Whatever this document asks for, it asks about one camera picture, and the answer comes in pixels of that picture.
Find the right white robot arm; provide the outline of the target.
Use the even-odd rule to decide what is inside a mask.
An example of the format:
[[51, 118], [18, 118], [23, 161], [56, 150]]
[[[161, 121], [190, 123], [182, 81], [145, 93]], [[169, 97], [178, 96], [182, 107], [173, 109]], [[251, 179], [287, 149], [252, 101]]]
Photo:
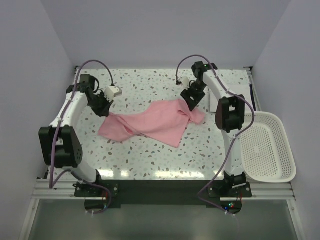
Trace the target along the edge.
[[242, 162], [240, 134], [249, 129], [248, 127], [243, 128], [243, 124], [245, 106], [250, 106], [250, 104], [243, 95], [237, 95], [226, 87], [217, 76], [216, 69], [214, 64], [195, 62], [191, 70], [196, 80], [189, 80], [186, 77], [180, 80], [184, 86], [181, 96], [190, 111], [193, 111], [204, 98], [206, 87], [217, 98], [215, 124], [221, 130], [226, 155], [218, 172], [223, 172], [224, 179], [213, 181], [208, 188], [212, 188], [218, 196], [233, 197], [247, 183]]

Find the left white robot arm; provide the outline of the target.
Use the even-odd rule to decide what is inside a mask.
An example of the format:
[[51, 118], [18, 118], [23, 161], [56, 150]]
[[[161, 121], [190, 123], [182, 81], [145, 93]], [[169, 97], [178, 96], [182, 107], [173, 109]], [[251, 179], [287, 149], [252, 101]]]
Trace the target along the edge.
[[98, 180], [99, 173], [83, 160], [84, 153], [75, 127], [86, 107], [90, 107], [98, 117], [108, 117], [114, 102], [114, 88], [106, 91], [100, 89], [99, 80], [90, 75], [80, 75], [77, 84], [70, 85], [66, 90], [65, 102], [54, 121], [38, 132], [43, 159], [50, 167], [49, 187], [52, 189], [58, 177], [54, 170], [62, 169], [70, 172], [77, 180], [87, 182], [86, 191], [92, 196], [99, 196], [104, 184]]

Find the pink t shirt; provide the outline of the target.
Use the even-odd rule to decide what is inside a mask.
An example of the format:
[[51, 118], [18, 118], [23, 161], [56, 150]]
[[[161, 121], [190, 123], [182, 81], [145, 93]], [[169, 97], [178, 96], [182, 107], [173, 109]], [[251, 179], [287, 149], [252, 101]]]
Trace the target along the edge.
[[110, 113], [105, 118], [98, 135], [123, 142], [143, 135], [173, 148], [178, 148], [189, 123], [201, 124], [205, 113], [190, 110], [182, 99], [154, 101], [144, 112], [137, 114]]

